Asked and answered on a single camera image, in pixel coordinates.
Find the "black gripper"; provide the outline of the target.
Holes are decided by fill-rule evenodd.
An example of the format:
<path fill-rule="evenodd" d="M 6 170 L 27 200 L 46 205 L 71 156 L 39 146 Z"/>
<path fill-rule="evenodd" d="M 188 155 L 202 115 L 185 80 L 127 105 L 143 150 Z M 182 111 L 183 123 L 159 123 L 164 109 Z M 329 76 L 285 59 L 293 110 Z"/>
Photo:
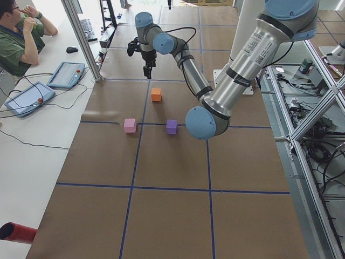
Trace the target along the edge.
<path fill-rule="evenodd" d="M 145 66 L 143 67 L 144 76 L 148 77 L 148 79 L 151 79 L 152 67 L 156 66 L 156 50 L 142 51 L 142 58 L 146 62 Z"/>

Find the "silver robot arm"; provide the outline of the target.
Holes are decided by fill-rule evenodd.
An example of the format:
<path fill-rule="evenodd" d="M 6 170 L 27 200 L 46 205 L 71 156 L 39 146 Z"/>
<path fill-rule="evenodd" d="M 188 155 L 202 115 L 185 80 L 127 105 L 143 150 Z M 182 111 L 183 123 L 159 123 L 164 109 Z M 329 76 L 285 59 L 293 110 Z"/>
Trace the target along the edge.
<path fill-rule="evenodd" d="M 141 53 L 146 64 L 144 76 L 151 79 L 156 54 L 171 54 L 182 71 L 191 93 L 199 101 L 185 117 L 188 132 L 196 139 L 208 140 L 224 133 L 232 108 L 251 86 L 261 69 L 268 66 L 281 43 L 310 39 L 316 33 L 319 1 L 265 1 L 256 17 L 256 28 L 234 61 L 225 67 L 216 87 L 211 87 L 198 69 L 188 43 L 154 23 L 148 12 L 135 16 L 137 37 L 127 53 Z"/>

